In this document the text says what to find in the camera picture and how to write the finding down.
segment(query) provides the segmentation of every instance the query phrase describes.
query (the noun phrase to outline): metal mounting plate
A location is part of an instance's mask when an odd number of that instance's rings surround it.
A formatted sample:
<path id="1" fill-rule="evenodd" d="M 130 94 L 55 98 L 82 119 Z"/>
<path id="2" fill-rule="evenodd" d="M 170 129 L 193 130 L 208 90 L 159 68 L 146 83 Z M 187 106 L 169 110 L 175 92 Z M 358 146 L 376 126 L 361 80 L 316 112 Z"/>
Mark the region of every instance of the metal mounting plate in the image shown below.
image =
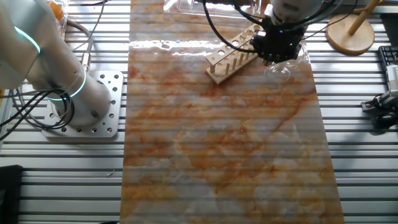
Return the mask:
<path id="1" fill-rule="evenodd" d="M 58 130 L 43 130 L 42 133 L 48 138 L 111 138 L 118 133 L 119 113 L 122 97 L 123 74 L 114 71 L 91 71 L 90 75 L 103 82 L 111 94 L 111 106 L 108 113 L 97 123 L 90 126 L 71 127 L 66 126 Z M 47 103 L 44 122 L 54 124 L 59 118 L 52 115 L 51 101 Z"/>

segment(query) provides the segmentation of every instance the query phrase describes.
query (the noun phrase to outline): marble surface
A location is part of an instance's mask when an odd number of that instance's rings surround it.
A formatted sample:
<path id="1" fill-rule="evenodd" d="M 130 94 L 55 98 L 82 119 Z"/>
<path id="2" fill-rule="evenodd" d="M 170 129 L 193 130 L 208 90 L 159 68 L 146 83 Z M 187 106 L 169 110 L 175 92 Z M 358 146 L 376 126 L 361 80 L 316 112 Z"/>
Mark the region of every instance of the marble surface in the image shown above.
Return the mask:
<path id="1" fill-rule="evenodd" d="M 121 223 L 344 223 L 309 64 L 218 86 L 202 17 L 132 1 Z M 240 26 L 225 23 L 226 37 Z"/>

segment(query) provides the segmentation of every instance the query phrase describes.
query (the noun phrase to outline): round wooden base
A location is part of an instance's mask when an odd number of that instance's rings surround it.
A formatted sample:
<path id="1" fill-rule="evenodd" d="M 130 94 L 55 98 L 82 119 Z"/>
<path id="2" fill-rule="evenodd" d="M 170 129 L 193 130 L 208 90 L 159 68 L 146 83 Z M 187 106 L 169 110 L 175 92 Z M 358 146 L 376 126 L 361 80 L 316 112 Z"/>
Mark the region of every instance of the round wooden base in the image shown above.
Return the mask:
<path id="1" fill-rule="evenodd" d="M 337 15 L 329 21 L 335 22 L 345 15 Z M 354 35 L 348 34 L 348 29 L 353 25 L 357 15 L 349 15 L 336 24 L 326 28 L 326 36 L 330 44 L 340 52 L 350 55 L 365 53 L 374 43 L 374 30 L 368 21 L 364 21 Z"/>

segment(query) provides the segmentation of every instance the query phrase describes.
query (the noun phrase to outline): metal slatted table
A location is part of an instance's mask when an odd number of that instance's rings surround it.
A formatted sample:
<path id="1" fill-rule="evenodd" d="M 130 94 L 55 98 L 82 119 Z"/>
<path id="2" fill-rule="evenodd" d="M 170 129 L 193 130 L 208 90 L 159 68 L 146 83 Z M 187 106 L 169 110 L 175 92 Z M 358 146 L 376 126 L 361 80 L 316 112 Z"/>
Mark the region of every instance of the metal slatted table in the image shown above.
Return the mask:
<path id="1" fill-rule="evenodd" d="M 70 2 L 70 19 L 92 29 L 100 6 L 80 6 L 94 1 Z M 366 1 L 359 1 L 364 6 Z M 330 47 L 325 33 L 308 39 L 308 51 L 317 84 L 341 204 L 346 223 L 398 223 L 397 126 L 382 135 L 371 133 L 370 120 L 360 102 L 387 90 L 377 58 L 377 49 L 389 45 L 379 14 L 398 12 L 397 1 L 378 6 L 369 21 L 376 42 L 358 57 L 349 57 Z M 124 74 L 124 94 L 119 135 L 107 140 L 48 142 L 39 130 L 23 122 L 3 143 L 0 166 L 25 167 L 21 224 L 99 223 L 119 220 L 124 124 L 126 114 L 127 61 L 130 1 L 106 3 L 98 25 L 92 70 L 115 70 Z M 327 21 L 311 25 L 308 34 Z M 68 29 L 65 40 L 71 48 L 86 36 Z M 85 46 L 76 50 L 81 57 Z M 43 119 L 42 102 L 33 114 Z"/>

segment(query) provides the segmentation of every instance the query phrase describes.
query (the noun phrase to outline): teal light ring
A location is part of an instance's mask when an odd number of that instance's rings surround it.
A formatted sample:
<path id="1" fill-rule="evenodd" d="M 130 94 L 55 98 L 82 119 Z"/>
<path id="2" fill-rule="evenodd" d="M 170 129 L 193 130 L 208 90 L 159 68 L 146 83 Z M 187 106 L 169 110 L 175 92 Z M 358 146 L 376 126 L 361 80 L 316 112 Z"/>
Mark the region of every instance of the teal light ring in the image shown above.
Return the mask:
<path id="1" fill-rule="evenodd" d="M 37 49 L 37 51 L 40 53 L 40 46 L 37 44 L 37 42 L 31 38 L 29 35 L 27 35 L 24 31 L 22 31 L 20 28 L 14 26 L 15 30 L 18 32 L 19 35 L 25 37 L 28 39 Z"/>
<path id="2" fill-rule="evenodd" d="M 76 96 L 76 94 L 78 94 L 78 93 L 81 91 L 81 89 L 82 89 L 82 88 L 84 87 L 84 85 L 86 84 L 86 79 L 87 79 L 87 73 L 86 73 L 86 71 L 85 71 L 85 79 L 83 80 L 83 83 L 81 84 L 81 86 L 79 87 L 79 89 L 78 89 L 76 92 L 74 92 L 74 94 L 72 94 L 72 95 L 69 96 L 70 98 Z M 54 101 L 61 101 L 61 100 L 62 100 L 62 99 L 53 99 L 53 98 L 50 98 L 50 97 L 48 97 L 48 99 L 54 100 Z"/>

